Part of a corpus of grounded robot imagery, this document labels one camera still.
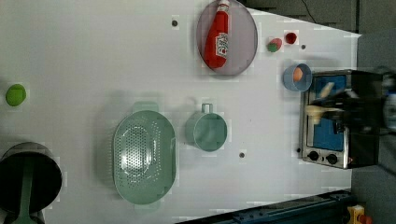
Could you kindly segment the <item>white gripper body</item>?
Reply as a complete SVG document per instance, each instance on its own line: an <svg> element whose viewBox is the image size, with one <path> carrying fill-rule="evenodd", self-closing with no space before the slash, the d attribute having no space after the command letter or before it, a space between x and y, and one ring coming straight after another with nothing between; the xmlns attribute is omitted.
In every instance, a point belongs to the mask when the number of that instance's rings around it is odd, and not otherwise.
<svg viewBox="0 0 396 224"><path fill-rule="evenodd" d="M383 127L383 101L379 97L346 94L344 100L344 124L355 132Z"/></svg>

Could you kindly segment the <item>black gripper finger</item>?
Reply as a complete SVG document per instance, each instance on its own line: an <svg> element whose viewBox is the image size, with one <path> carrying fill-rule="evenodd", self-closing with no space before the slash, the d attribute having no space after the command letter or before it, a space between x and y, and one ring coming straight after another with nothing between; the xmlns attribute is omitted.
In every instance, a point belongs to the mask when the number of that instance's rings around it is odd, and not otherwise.
<svg viewBox="0 0 396 224"><path fill-rule="evenodd" d="M349 115L346 111L327 111L322 117L332 122L334 134L342 133L348 126Z"/></svg>
<svg viewBox="0 0 396 224"><path fill-rule="evenodd" d="M311 105L317 106L336 106L337 103L343 103L349 95L345 90L339 91L336 94L326 96L324 98L318 98L314 100Z"/></svg>

